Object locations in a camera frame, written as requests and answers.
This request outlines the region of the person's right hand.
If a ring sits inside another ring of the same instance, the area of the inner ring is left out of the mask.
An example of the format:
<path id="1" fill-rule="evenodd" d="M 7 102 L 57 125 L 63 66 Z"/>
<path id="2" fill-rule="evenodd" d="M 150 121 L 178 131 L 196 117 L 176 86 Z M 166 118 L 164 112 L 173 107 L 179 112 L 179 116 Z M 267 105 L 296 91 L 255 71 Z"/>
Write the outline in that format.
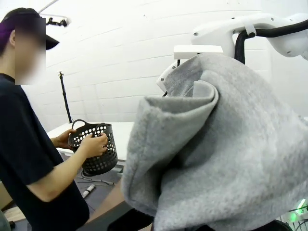
<path id="1" fill-rule="evenodd" d="M 93 137 L 90 133 L 82 140 L 78 152 L 86 158 L 100 156 L 106 151 L 107 143 L 108 138 L 105 133 L 101 133 L 98 137 Z"/>

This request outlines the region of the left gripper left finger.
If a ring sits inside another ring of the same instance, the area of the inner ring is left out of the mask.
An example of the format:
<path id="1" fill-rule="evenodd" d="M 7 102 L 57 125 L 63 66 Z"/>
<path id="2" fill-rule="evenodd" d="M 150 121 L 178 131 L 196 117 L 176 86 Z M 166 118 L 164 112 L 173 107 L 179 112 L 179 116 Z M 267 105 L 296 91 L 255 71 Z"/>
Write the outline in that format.
<path id="1" fill-rule="evenodd" d="M 123 216 L 109 224 L 108 231 L 139 231 L 148 227 L 154 221 L 154 217 L 131 209 Z"/>

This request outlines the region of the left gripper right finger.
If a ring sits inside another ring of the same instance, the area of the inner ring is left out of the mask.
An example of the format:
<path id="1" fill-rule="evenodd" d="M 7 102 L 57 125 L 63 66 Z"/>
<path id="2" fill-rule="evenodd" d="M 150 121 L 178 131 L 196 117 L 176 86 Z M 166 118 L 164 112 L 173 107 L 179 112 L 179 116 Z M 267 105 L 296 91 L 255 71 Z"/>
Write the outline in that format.
<path id="1" fill-rule="evenodd" d="M 277 220 L 286 223 L 293 231 L 308 230 L 308 200 L 302 199 L 287 213 L 277 217 Z"/>

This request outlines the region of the person's left hand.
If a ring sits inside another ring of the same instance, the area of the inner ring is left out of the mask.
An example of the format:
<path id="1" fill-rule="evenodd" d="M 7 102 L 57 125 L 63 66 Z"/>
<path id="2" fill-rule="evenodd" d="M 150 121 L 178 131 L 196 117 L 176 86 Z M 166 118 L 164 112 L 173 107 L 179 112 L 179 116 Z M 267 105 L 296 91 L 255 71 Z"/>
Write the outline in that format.
<path id="1" fill-rule="evenodd" d="M 51 141 L 56 148 L 71 150 L 72 147 L 68 144 L 68 139 L 69 139 L 70 134 L 75 133 L 75 132 L 76 132 L 76 130 L 69 129 L 69 130 L 63 132 L 62 134 L 60 134 L 59 136 L 57 136 L 55 138 L 51 138 Z"/>

